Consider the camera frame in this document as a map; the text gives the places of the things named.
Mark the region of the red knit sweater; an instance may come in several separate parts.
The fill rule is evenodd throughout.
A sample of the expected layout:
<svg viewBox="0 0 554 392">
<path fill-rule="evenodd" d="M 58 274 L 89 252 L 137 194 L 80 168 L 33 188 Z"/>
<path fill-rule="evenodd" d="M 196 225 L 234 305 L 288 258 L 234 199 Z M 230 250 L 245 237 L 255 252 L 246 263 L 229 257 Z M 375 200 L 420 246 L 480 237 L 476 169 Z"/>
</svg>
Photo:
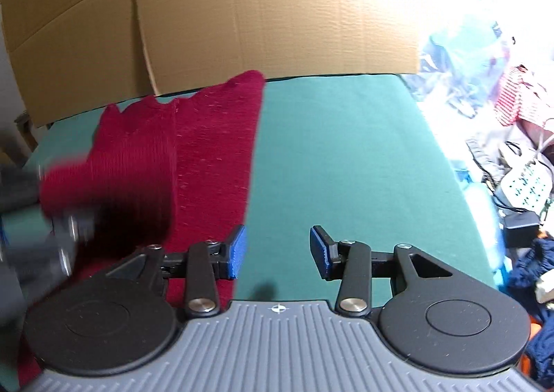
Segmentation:
<svg viewBox="0 0 554 392">
<path fill-rule="evenodd" d="M 265 84 L 248 71 L 190 97 L 105 108 L 88 154 L 51 166 L 39 187 L 48 218 L 96 214 L 75 282 L 141 246 L 184 252 L 243 223 Z"/>
</svg>

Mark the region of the green table cloth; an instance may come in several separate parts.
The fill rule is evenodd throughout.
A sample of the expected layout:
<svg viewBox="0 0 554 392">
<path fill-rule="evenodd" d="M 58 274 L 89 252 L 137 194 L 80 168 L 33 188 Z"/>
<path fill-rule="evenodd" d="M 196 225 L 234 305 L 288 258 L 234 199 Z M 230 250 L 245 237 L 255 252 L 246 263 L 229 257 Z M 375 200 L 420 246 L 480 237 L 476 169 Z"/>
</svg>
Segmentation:
<svg viewBox="0 0 554 392">
<path fill-rule="evenodd" d="M 27 168 L 85 157 L 104 110 L 54 123 Z M 249 249 L 223 299 L 333 299 L 309 253 L 316 224 L 376 250 L 411 243 L 493 281 L 455 172 L 393 75 L 266 82 L 242 224 Z"/>
</svg>

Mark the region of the pile of clutter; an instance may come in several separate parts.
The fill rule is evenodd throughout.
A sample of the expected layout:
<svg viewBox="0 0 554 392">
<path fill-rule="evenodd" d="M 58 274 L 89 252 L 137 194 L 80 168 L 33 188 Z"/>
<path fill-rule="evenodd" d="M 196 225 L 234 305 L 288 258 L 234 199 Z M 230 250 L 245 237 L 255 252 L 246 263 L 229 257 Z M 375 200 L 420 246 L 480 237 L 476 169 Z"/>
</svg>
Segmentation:
<svg viewBox="0 0 554 392">
<path fill-rule="evenodd" d="M 426 36 L 403 76 L 455 171 L 495 286 L 526 311 L 521 370 L 553 386 L 553 78 L 495 25 Z"/>
</svg>

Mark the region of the large cardboard sheet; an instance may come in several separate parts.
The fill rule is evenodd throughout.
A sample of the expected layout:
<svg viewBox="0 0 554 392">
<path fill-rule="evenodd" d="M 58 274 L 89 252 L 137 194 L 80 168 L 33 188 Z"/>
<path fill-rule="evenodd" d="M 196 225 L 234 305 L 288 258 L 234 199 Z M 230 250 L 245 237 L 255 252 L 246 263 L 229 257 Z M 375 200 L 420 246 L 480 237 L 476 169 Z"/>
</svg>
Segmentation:
<svg viewBox="0 0 554 392">
<path fill-rule="evenodd" d="M 269 78 L 411 73 L 414 0 L 1 0 L 38 126 L 103 105 Z"/>
</svg>

